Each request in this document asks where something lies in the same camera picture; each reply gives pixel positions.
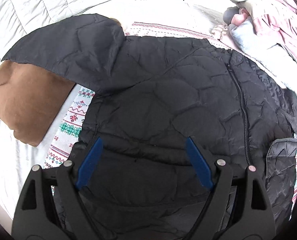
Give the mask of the black quilted puffer jacket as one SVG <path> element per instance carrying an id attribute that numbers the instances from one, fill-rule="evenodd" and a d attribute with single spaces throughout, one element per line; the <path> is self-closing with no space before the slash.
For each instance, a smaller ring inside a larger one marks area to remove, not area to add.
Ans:
<path id="1" fill-rule="evenodd" d="M 236 179 L 257 168 L 275 237 L 284 238 L 297 210 L 297 96 L 244 55 L 206 39 L 126 36 L 114 20 L 90 14 L 29 33 L 3 59 L 95 92 L 68 160 L 101 138 L 79 195 L 102 239 L 186 239 L 210 194 L 188 138 Z"/>

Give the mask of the patterned white red green blanket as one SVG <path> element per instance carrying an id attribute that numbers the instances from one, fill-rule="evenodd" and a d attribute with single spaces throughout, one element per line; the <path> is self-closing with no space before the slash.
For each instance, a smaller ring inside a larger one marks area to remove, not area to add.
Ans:
<path id="1" fill-rule="evenodd" d="M 206 38 L 214 46 L 229 48 L 215 39 L 210 33 L 202 34 L 194 30 L 170 27 L 162 24 L 134 22 L 123 31 L 126 36 Z M 53 137 L 43 168 L 58 167 L 68 159 L 74 143 L 78 141 L 78 135 L 82 129 L 85 114 L 95 93 L 85 87 L 77 86 L 71 95 L 74 97 L 74 101 L 68 108 Z"/>

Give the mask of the light blue folded garment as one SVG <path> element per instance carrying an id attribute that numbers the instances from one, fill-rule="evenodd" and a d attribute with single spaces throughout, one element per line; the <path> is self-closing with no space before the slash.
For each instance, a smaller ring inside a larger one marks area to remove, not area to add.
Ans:
<path id="1" fill-rule="evenodd" d="M 228 30 L 241 51 L 259 62 L 276 81 L 297 96 L 297 62 L 286 49 L 272 38 L 258 36 L 250 17 L 239 26 L 230 24 Z"/>

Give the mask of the grey pink plush toy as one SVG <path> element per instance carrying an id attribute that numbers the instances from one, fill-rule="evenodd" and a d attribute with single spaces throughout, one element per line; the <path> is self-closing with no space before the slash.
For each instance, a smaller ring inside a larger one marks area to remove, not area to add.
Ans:
<path id="1" fill-rule="evenodd" d="M 245 8 L 230 7 L 223 13 L 223 21 L 227 24 L 241 25 L 247 20 L 249 13 Z"/>

